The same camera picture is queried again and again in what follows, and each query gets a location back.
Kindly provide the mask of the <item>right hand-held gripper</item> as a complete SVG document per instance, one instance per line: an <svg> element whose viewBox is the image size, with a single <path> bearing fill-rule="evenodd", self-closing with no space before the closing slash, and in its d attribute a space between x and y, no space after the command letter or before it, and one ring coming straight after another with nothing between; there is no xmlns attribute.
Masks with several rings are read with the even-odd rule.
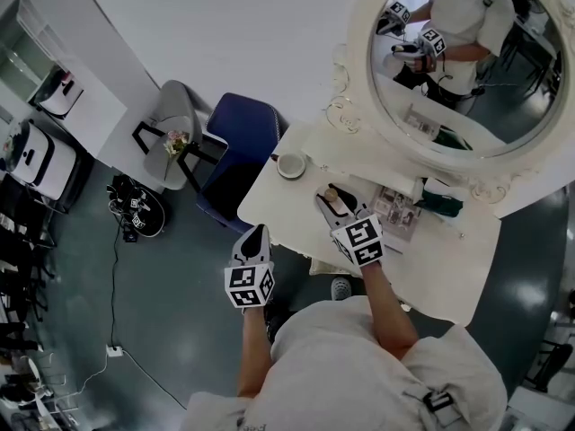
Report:
<svg viewBox="0 0 575 431"><path fill-rule="evenodd" d="M366 203L360 203L359 194L350 186L329 183L328 190L347 208L339 213L323 195L315 194L316 205L330 219L330 236L336 248L358 268L380 261L385 246L377 215Z"/></svg>

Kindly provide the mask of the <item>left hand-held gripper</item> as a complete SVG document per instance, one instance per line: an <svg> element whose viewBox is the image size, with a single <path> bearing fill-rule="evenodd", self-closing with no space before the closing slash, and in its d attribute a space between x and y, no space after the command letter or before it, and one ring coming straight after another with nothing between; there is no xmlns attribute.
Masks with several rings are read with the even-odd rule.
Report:
<svg viewBox="0 0 575 431"><path fill-rule="evenodd" d="M234 244L224 270L225 291L233 306L242 310L265 306L275 286L273 269L268 227L255 225Z"/></svg>

